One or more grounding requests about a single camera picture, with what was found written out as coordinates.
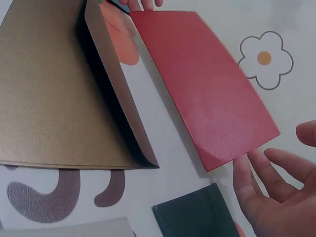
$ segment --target dark green card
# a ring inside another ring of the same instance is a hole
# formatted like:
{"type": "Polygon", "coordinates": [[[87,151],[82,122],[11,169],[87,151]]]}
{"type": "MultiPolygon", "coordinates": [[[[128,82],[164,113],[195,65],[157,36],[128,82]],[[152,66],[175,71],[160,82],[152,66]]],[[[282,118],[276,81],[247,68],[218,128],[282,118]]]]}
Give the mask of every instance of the dark green card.
{"type": "Polygon", "coordinates": [[[164,237],[239,237],[216,184],[153,207],[164,237]]]}

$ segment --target gold envelope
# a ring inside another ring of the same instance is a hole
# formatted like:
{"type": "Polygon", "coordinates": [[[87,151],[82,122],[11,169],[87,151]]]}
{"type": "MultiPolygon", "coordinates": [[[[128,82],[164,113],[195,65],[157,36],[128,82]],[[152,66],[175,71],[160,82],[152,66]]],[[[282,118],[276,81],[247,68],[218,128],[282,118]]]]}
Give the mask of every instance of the gold envelope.
{"type": "Polygon", "coordinates": [[[87,11],[82,0],[13,1],[0,27],[0,163],[158,166],[106,27],[90,27],[92,39],[84,17],[104,24],[97,0],[87,11]]]}

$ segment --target orange flower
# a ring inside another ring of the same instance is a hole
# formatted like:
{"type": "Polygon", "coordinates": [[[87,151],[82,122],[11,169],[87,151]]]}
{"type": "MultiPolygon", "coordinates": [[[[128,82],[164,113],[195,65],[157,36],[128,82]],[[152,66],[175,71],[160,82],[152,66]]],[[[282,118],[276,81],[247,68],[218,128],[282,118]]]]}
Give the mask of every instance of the orange flower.
{"type": "Polygon", "coordinates": [[[139,53],[133,41],[136,30],[132,22],[124,12],[107,1],[100,4],[100,9],[119,61],[128,65],[137,64],[139,53]]]}

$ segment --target white flower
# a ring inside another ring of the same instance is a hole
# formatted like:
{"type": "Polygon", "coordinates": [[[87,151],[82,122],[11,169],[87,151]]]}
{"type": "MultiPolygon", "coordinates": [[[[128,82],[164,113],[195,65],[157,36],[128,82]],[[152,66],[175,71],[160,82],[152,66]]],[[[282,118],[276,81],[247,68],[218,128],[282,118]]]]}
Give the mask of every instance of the white flower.
{"type": "Polygon", "coordinates": [[[255,78],[265,90],[276,89],[281,76],[292,71],[292,56],[283,49],[283,40],[275,32],[265,32],[260,38],[247,37],[240,45],[243,58],[238,65],[248,79],[255,78]]]}

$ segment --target red envelope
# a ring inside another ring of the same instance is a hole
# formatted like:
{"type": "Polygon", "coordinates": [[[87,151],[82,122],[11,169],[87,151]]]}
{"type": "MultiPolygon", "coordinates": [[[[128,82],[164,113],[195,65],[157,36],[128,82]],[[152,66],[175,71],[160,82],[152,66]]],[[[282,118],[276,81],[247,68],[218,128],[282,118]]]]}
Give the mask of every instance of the red envelope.
{"type": "Polygon", "coordinates": [[[206,171],[279,135],[248,79],[196,13],[130,15],[206,171]]]}

